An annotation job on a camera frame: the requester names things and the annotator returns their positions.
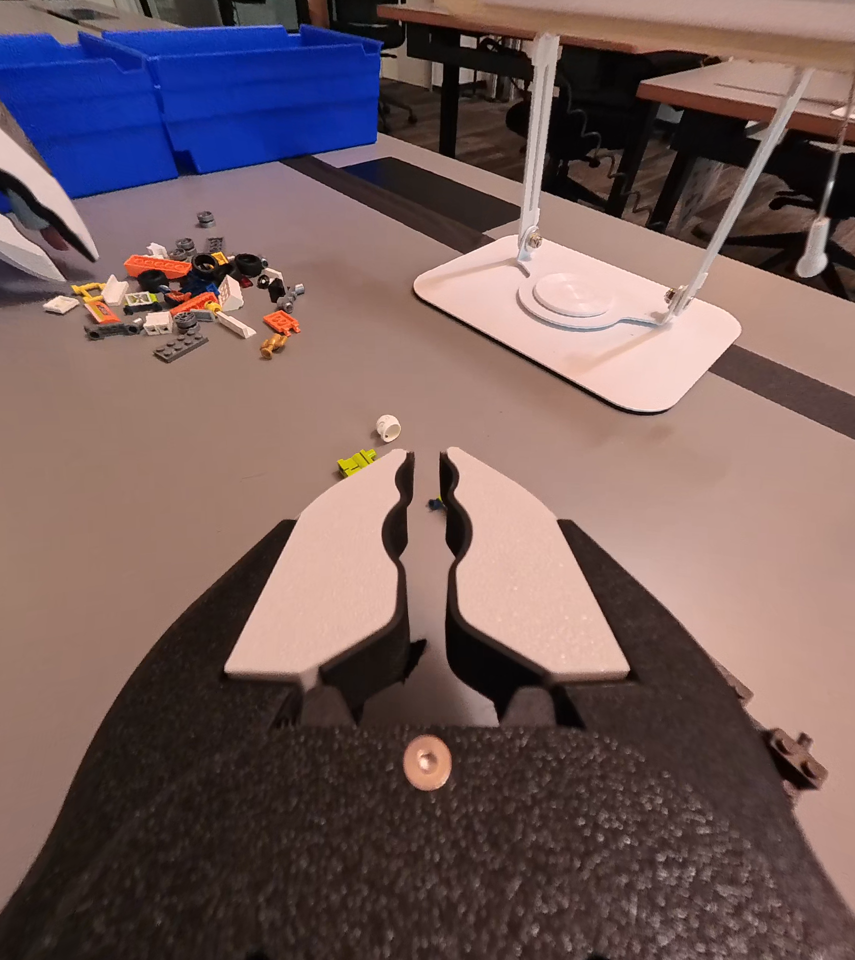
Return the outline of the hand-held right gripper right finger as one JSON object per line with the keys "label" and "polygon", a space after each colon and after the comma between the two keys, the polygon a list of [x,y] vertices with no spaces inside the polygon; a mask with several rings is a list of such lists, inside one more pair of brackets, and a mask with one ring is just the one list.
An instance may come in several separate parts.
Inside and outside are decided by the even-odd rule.
{"label": "hand-held right gripper right finger", "polygon": [[551,685],[624,680],[626,655],[555,513],[460,447],[440,469],[453,626]]}

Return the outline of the black lego chassis piece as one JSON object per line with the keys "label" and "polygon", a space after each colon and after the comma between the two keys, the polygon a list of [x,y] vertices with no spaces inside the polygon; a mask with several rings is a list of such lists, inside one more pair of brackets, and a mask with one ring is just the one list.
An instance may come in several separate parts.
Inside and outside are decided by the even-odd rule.
{"label": "black lego chassis piece", "polygon": [[827,768],[813,756],[814,739],[803,731],[791,736],[781,727],[765,727],[748,709],[753,692],[718,660],[713,658],[711,661],[746,712],[779,772],[781,786],[791,805],[796,806],[803,792],[822,789],[829,774]]}

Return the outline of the pile of lego pieces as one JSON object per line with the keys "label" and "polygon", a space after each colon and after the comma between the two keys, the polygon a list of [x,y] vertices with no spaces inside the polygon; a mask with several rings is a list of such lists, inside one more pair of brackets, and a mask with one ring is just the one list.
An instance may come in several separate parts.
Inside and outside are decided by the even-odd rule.
{"label": "pile of lego pieces", "polygon": [[40,309],[47,316],[76,316],[86,341],[157,338],[154,357],[164,364],[193,354],[210,342],[214,327],[240,340],[257,330],[241,318],[247,291],[268,296],[269,311],[261,321],[268,336],[258,353],[268,361],[280,354],[290,338],[302,331],[294,309],[304,296],[303,283],[287,282],[284,274],[259,254],[230,253],[224,239],[209,236],[200,248],[192,237],[171,249],[151,243],[144,254],[124,263],[125,276],[73,285]]}

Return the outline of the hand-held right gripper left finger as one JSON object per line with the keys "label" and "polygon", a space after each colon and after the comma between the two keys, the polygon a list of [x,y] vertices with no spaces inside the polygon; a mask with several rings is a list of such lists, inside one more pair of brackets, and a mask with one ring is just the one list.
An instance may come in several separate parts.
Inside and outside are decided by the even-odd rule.
{"label": "hand-held right gripper left finger", "polygon": [[226,661],[233,679],[389,687],[408,658],[414,454],[395,449],[299,514]]}

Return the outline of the white wire screen stand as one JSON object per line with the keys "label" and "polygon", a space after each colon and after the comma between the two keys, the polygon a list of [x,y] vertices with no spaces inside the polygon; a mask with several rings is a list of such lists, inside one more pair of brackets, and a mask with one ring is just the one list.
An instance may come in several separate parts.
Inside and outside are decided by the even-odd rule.
{"label": "white wire screen stand", "polygon": [[699,297],[709,270],[817,68],[793,78],[690,279],[676,288],[544,237],[540,196],[559,34],[534,34],[518,234],[419,275],[415,295],[614,407],[670,410],[742,332]]}

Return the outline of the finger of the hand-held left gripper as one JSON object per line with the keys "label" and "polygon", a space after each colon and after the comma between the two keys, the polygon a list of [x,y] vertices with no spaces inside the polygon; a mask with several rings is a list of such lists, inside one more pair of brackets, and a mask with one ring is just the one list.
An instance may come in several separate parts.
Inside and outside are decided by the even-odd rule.
{"label": "finger of the hand-held left gripper", "polygon": [[48,231],[57,249],[69,246],[69,197],[47,164],[36,158],[17,162],[8,175],[12,206],[22,225],[0,211],[0,260],[49,285],[65,286],[67,278],[51,255],[26,232]]}
{"label": "finger of the hand-held left gripper", "polygon": [[[0,189],[21,197],[61,238],[90,262],[98,248],[74,203],[50,171],[0,126]],[[0,212],[0,258],[11,265],[51,265],[50,256]]]}

